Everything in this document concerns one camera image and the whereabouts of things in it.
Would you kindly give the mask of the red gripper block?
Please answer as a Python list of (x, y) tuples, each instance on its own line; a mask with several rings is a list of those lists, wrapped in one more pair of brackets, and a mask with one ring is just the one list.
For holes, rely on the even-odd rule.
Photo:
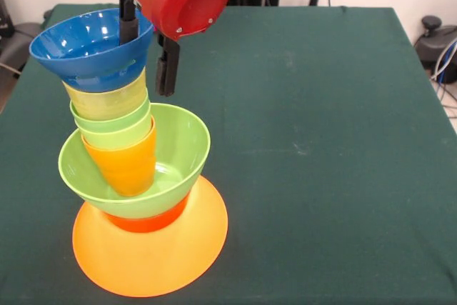
[(204, 32), (220, 16), (228, 0), (119, 0), (119, 44), (138, 37), (139, 22), (136, 4), (141, 13), (156, 27), (162, 53), (157, 61), (156, 93), (171, 96), (175, 92), (183, 36)]

